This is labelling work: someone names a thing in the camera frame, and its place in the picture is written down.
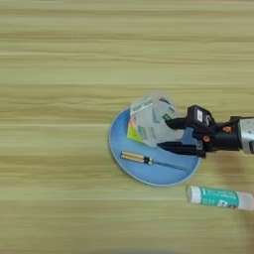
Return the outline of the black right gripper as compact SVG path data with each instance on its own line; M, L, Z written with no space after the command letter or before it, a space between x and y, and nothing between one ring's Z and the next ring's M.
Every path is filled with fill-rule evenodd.
M205 158L207 153L216 151L239 151L242 145L239 138L239 116L231 116L226 122L216 122L213 118L209 125L194 129L192 136L197 139L197 145L185 145L182 142L163 142L158 146L168 152L178 155L199 156ZM188 127L186 118L166 120L167 126L174 130L183 130Z

